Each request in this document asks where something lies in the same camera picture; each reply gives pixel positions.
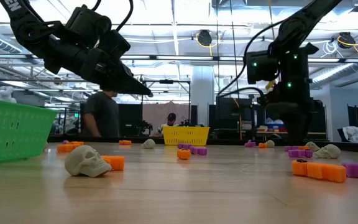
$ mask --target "white column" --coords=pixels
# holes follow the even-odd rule
[[[191,76],[191,105],[198,105],[198,124],[208,125],[208,105],[214,104],[212,66],[194,66]]]

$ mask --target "green plastic basket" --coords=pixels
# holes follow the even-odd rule
[[[41,155],[56,114],[0,101],[0,161]]]

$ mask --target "person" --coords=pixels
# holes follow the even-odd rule
[[[161,126],[158,128],[157,132],[154,133],[154,137],[162,137],[163,136],[163,127],[165,126],[178,126],[175,124],[175,121],[177,120],[177,115],[175,113],[170,113],[167,117],[167,123],[161,124]]]
[[[117,93],[101,85],[102,91],[91,95],[84,108],[84,135],[92,137],[119,137],[119,110],[112,99]]]

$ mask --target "ceiling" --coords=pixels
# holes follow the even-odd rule
[[[70,18],[71,12],[75,7],[86,4],[93,7],[96,0],[30,0],[31,6],[45,21],[59,20],[66,23]],[[310,1],[272,1],[272,19],[274,22],[285,19],[286,17],[299,10]],[[134,0],[134,12],[127,24],[120,30],[128,42],[131,49],[126,55],[186,55],[186,56],[220,56],[220,57],[242,57],[246,44],[256,33],[270,24],[268,1],[256,0]],[[108,1],[102,0],[96,12],[108,16],[114,26],[117,26],[125,18],[129,10],[128,1]],[[212,48],[202,47],[197,43],[195,36],[201,29],[210,31],[213,43]],[[340,49],[333,44],[329,44],[331,38],[338,37],[340,32],[350,32],[358,43],[358,1],[343,0],[342,3],[324,17],[317,24],[313,32],[308,36],[306,42],[315,44],[320,50],[315,53],[313,58],[349,58],[358,57],[354,48]],[[274,36],[278,33],[278,27],[274,30]],[[264,41],[257,39],[252,43],[249,51],[265,50],[273,40],[271,30],[265,32]],[[9,17],[0,4],[0,38],[9,44],[17,47],[22,53],[28,53],[15,40],[9,25]],[[7,54],[0,49],[0,54]],[[191,80],[193,67],[196,65],[212,66],[214,68],[215,90],[218,91],[225,86],[228,80],[236,74],[234,63],[214,63],[193,62],[191,60],[123,60],[129,66],[137,78],[142,75],[146,80]],[[310,73],[314,73],[327,65],[312,65]],[[42,62],[39,64],[24,62],[23,60],[0,59],[0,75],[9,78],[29,78],[53,79],[79,79],[80,77],[70,71],[61,69],[55,75],[44,70]],[[27,83],[34,88],[45,89],[73,89],[81,88],[87,90],[97,90],[98,86],[87,83],[79,87],[75,83]],[[244,74],[240,79],[240,86],[247,86],[247,76]],[[264,88],[265,83],[257,85]],[[188,99],[187,89],[180,85],[154,84],[155,91],[170,90],[174,93],[158,94],[155,100],[182,100]],[[87,94],[78,93],[65,96],[74,100],[84,100]],[[122,101],[134,101],[134,96],[121,96]]]

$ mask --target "wooden table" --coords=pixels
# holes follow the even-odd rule
[[[178,161],[175,147],[90,145],[125,156],[125,171],[70,177],[54,144],[40,157],[0,163],[0,223],[358,224],[358,179],[294,177],[280,147],[209,146],[206,157]],[[319,161],[358,162],[358,153]]]

